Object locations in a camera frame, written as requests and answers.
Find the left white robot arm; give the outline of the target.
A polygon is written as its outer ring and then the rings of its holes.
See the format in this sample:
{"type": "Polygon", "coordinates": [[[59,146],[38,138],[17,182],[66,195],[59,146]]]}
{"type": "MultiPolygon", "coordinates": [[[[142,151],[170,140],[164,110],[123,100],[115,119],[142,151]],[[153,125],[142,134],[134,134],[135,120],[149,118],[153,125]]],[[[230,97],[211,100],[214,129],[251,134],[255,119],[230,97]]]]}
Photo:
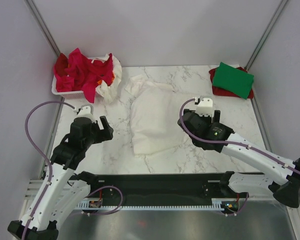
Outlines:
{"type": "Polygon", "coordinates": [[[99,119],[102,127],[91,117],[74,119],[69,133],[53,150],[49,170],[31,206],[20,220],[11,221],[7,228],[16,239],[57,239],[63,223],[78,203],[99,193],[100,185],[93,180],[95,176],[82,172],[70,190],[60,196],[90,146],[113,139],[114,130],[107,118],[99,119]]]}

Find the white Coca-Cola t-shirt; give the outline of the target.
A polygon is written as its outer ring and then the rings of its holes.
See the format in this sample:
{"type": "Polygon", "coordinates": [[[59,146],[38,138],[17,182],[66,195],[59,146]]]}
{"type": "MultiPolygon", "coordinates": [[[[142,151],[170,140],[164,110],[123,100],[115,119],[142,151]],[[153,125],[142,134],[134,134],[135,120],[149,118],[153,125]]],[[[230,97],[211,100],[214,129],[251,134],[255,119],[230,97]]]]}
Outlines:
{"type": "Polygon", "coordinates": [[[134,97],[130,129],[135,155],[151,155],[184,144],[186,133],[179,127],[179,112],[193,94],[178,92],[166,83],[131,77],[125,90],[134,97]]]}

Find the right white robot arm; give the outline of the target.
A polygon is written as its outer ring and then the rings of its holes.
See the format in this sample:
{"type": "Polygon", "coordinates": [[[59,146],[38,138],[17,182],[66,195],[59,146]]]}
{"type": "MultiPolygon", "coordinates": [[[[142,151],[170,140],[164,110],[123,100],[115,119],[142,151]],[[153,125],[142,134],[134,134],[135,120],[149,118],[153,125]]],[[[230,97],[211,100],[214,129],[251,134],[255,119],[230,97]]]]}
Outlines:
{"type": "Polygon", "coordinates": [[[245,192],[272,195],[287,207],[300,206],[300,158],[291,160],[261,149],[214,116],[195,110],[181,108],[177,124],[196,147],[234,157],[262,173],[244,177],[242,173],[226,172],[219,184],[223,196],[245,192]]]}

